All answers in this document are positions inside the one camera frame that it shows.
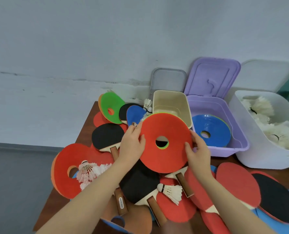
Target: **handle label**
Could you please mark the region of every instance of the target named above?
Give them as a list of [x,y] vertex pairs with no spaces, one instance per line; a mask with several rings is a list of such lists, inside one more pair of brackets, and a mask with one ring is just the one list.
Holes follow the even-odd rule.
[[124,201],[123,201],[123,198],[122,198],[122,197],[119,197],[119,207],[120,207],[121,209],[124,208]]

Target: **brown table top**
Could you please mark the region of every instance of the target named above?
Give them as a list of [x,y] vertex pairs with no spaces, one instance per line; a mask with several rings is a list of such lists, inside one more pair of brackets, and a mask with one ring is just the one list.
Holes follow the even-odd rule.
[[[87,146],[91,146],[91,134],[96,128],[93,123],[94,116],[99,112],[98,102],[95,102],[92,106],[90,113],[80,131],[75,143],[81,143]],[[222,162],[233,162],[242,165],[237,159],[236,155],[230,157],[212,157],[211,165],[218,166]],[[283,170],[273,170],[273,169],[251,169],[245,167],[248,171],[259,170],[268,173],[275,179],[277,179],[281,184],[283,184],[287,189],[289,189],[289,168]],[[38,231],[50,218],[52,218],[60,209],[62,209],[69,200],[61,196],[54,188],[52,189],[46,204],[38,217],[38,220],[33,228],[33,231]],[[156,224],[152,226],[152,234],[158,233],[211,233],[202,221],[200,212],[193,216],[189,222],[186,223],[174,223],[168,221],[163,227],[159,228]],[[121,233],[119,231],[113,230],[100,221],[95,228],[93,233]]]

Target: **forearm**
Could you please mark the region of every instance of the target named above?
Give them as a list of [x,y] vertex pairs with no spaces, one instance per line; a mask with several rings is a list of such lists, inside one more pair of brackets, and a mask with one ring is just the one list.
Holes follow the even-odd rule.
[[128,172],[129,167],[122,163],[120,159],[115,161],[109,169],[56,213],[37,234],[91,234],[114,190]]
[[199,179],[222,220],[233,234],[273,234],[262,220],[245,207],[213,177]]

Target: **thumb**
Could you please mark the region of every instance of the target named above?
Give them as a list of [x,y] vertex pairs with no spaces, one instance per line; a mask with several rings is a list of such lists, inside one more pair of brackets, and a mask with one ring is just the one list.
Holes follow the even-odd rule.
[[186,150],[187,156],[188,156],[189,154],[192,154],[192,153],[193,153],[193,151],[192,151],[192,149],[191,149],[191,147],[190,147],[190,144],[189,144],[188,142],[185,142],[185,150]]
[[140,138],[140,147],[142,149],[142,151],[144,151],[145,149],[145,135],[142,135],[141,138]]

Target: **hand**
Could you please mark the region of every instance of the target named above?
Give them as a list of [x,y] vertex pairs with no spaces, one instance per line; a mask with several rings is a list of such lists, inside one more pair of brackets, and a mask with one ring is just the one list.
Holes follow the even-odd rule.
[[135,165],[145,149],[145,135],[141,136],[139,142],[141,127],[142,121],[137,126],[129,126],[122,138],[118,160],[123,161],[128,170]]
[[197,144],[197,152],[193,152],[189,143],[185,142],[188,163],[196,178],[201,180],[212,178],[211,152],[204,140],[194,131],[190,130],[193,141]]

